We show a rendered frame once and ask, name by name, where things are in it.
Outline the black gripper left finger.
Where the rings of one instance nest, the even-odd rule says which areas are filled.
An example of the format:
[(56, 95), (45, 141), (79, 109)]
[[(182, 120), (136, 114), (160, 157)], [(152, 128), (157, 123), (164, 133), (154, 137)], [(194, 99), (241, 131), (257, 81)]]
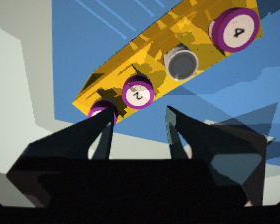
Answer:
[(89, 158), (89, 148), (102, 132), (92, 158), (109, 159), (113, 128), (114, 111), (109, 106), (90, 118), (29, 143), (19, 157)]

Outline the blue flat mat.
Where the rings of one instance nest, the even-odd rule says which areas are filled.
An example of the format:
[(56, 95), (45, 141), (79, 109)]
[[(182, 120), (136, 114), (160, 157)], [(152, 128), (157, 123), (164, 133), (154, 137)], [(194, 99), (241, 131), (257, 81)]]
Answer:
[[(73, 103), (88, 77), (183, 0), (52, 0), (54, 119), (87, 116)], [(166, 107), (274, 137), (280, 166), (280, 0), (256, 0), (263, 36), (116, 123), (113, 132), (168, 144)]]

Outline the purple screw cap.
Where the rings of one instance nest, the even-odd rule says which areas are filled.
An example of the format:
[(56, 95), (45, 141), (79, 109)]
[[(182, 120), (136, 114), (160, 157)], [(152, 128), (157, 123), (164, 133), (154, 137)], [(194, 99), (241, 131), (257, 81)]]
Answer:
[(225, 10), (215, 20), (211, 37), (220, 49), (235, 53), (248, 47), (259, 31), (258, 14), (245, 7), (234, 7)]
[(143, 109), (154, 100), (154, 88), (151, 81), (141, 75), (128, 78), (122, 88), (123, 102), (130, 108)]
[(114, 111), (114, 126), (116, 125), (117, 123), (117, 118), (118, 118), (118, 109), (117, 107), (109, 102), (109, 101), (105, 101), (105, 100), (100, 100), (100, 101), (97, 101), (95, 102), (90, 110), (89, 110), (89, 113), (88, 113), (88, 118), (89, 117), (92, 117), (93, 115), (99, 113), (100, 111), (104, 110), (105, 108), (109, 107), (109, 106), (113, 106), (113, 111)]

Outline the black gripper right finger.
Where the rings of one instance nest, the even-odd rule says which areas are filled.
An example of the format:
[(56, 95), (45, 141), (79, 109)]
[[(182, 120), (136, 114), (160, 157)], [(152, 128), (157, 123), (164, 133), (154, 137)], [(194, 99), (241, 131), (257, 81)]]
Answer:
[(216, 186), (240, 185), (261, 162), (251, 142), (166, 107), (166, 130), (171, 159), (189, 158), (180, 135), (191, 148), (192, 157), (203, 159)]

